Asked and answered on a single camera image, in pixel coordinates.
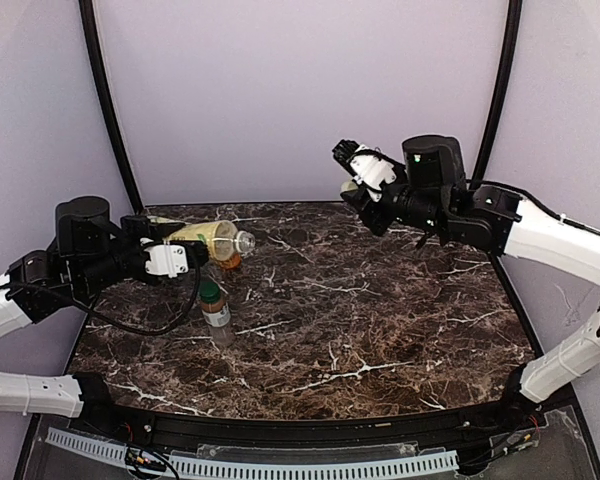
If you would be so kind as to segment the pale cream bottle cap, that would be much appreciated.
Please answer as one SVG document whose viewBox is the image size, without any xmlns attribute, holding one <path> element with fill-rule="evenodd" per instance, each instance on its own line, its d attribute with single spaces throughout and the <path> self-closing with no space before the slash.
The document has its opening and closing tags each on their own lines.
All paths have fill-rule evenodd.
<svg viewBox="0 0 600 480">
<path fill-rule="evenodd" d="M 356 192 L 359 186 L 352 180 L 345 181 L 340 187 L 340 195 Z"/>
</svg>

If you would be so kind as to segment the yellow tea bottle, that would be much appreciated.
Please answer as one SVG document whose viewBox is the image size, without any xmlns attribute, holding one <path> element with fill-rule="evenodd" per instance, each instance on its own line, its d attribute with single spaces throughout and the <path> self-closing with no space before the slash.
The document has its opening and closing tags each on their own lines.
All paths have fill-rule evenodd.
<svg viewBox="0 0 600 480">
<path fill-rule="evenodd" d="M 201 241 L 216 261 L 230 260 L 234 255 L 251 253 L 256 245 L 253 234 L 239 229 L 233 222 L 219 220 L 206 223 L 186 223 L 168 236 L 171 242 Z"/>
</svg>

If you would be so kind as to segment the green cap brown bottle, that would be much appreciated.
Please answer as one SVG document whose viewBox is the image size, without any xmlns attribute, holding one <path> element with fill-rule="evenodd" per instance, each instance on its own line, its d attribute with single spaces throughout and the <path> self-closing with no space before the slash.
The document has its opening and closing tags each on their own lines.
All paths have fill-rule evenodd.
<svg viewBox="0 0 600 480">
<path fill-rule="evenodd" d="M 229 346 L 234 342 L 231 311 L 220 286 L 210 280 L 202 281 L 199 303 L 211 338 L 217 346 Z"/>
</svg>

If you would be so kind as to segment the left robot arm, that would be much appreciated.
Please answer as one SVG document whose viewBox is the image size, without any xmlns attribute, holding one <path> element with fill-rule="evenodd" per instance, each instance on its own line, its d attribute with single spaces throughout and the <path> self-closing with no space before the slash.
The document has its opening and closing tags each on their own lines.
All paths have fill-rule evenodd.
<svg viewBox="0 0 600 480">
<path fill-rule="evenodd" d="M 82 196 L 57 205 L 55 237 L 0 276 L 0 339 L 61 309 L 91 312 L 106 288 L 142 279 L 148 252 L 110 219 L 109 202 Z M 0 372 L 0 412 L 78 418 L 111 396 L 101 375 L 35 376 Z"/>
</svg>

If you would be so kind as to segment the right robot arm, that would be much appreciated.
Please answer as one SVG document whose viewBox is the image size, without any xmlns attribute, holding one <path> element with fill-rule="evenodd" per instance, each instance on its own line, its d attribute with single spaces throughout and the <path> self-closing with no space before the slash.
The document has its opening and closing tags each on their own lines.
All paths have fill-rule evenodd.
<svg viewBox="0 0 600 480">
<path fill-rule="evenodd" d="M 454 137 L 412 137 L 402 152 L 397 161 L 346 139 L 332 150 L 351 178 L 340 196 L 374 235 L 398 222 L 441 244 L 532 260 L 600 287 L 599 230 L 550 210 L 523 189 L 467 179 Z M 535 408 L 599 364 L 600 304 L 579 330 L 512 372 L 502 403 Z"/>
</svg>

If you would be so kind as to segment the orange tea bottle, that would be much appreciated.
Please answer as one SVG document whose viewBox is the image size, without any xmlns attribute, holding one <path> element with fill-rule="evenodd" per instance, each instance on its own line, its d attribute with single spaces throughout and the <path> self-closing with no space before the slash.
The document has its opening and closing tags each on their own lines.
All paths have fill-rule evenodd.
<svg viewBox="0 0 600 480">
<path fill-rule="evenodd" d="M 218 261 L 218 265 L 221 269 L 226 271 L 232 271 L 241 266 L 242 258 L 238 253 L 233 254 L 229 259 Z"/>
</svg>

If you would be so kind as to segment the black front rail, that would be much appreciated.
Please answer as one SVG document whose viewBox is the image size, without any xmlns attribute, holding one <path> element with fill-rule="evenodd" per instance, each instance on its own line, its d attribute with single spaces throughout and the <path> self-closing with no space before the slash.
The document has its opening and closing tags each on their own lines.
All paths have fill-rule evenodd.
<svg viewBox="0 0 600 480">
<path fill-rule="evenodd" d="M 106 405 L 69 422 L 81 432 L 185 451 L 194 451 L 202 444 L 317 448 L 413 442 L 421 447 L 472 448 L 515 428 L 534 429 L 545 424 L 540 407 L 507 418 L 498 402 L 406 416 L 295 421 L 223 419 Z"/>
</svg>

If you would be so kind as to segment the left black frame post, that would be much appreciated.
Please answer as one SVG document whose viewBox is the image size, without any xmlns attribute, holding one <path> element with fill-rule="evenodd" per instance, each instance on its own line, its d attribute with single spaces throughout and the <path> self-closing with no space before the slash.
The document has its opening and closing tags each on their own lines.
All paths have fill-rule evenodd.
<svg viewBox="0 0 600 480">
<path fill-rule="evenodd" d="M 114 106 L 97 26 L 95 2 L 79 0 L 78 6 L 92 78 L 116 167 L 131 209 L 134 213 L 141 213 L 144 210 L 144 204 L 132 171 Z"/>
</svg>

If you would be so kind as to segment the black frame post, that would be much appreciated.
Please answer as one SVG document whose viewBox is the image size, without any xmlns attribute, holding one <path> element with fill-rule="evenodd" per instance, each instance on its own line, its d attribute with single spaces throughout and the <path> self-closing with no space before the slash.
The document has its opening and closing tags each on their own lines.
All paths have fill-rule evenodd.
<svg viewBox="0 0 600 480">
<path fill-rule="evenodd" d="M 522 10 L 522 0 L 508 1 L 501 52 L 489 111 L 486 117 L 484 131 L 472 173 L 470 183 L 472 187 L 476 187 L 482 180 L 485 179 L 489 160 L 495 144 L 513 68 L 518 33 L 522 18 Z"/>
<path fill-rule="evenodd" d="M 141 213 L 144 210 L 144 204 L 132 171 L 114 106 L 97 26 L 95 2 L 79 0 L 78 6 L 92 78 L 116 167 L 131 209 L 134 213 Z"/>
</svg>

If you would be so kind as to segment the right black frame post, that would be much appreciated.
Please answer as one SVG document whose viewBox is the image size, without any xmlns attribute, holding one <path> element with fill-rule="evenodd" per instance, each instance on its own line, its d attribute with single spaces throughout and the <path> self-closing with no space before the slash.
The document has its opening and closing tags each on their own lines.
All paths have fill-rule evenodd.
<svg viewBox="0 0 600 480">
<path fill-rule="evenodd" d="M 513 68 L 518 33 L 522 18 L 522 10 L 522 0 L 508 1 L 501 52 L 489 111 L 486 117 L 484 131 L 472 173 L 470 183 L 472 187 L 476 187 L 482 180 L 485 179 L 489 160 L 495 144 Z"/>
</svg>

